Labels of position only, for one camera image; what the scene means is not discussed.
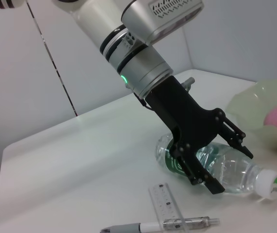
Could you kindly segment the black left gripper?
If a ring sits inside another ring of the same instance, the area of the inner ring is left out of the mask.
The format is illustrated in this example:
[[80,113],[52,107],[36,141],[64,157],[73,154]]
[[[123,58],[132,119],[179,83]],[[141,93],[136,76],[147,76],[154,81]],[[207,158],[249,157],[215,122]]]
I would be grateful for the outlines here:
[[225,188],[200,163],[197,152],[220,135],[229,146],[253,159],[243,146],[246,134],[230,121],[223,110],[202,108],[174,76],[151,90],[146,102],[173,134],[169,154],[181,166],[192,185],[204,184],[212,194]]

